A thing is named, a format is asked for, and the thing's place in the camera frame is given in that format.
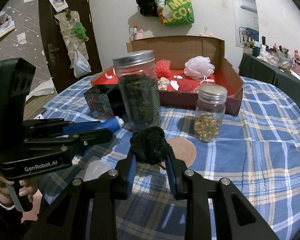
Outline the person's left hand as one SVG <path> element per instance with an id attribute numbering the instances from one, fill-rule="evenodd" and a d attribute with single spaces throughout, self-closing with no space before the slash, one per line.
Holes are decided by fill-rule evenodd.
<path id="1" fill-rule="evenodd" d="M 4 207 L 12 207 L 13 200 L 10 196 L 8 191 L 7 185 L 13 185 L 13 181 L 6 180 L 2 173 L 0 173 L 0 204 Z M 38 178 L 30 178 L 25 180 L 20 180 L 20 189 L 19 189 L 19 196 L 27 196 L 32 197 L 38 191 Z"/>

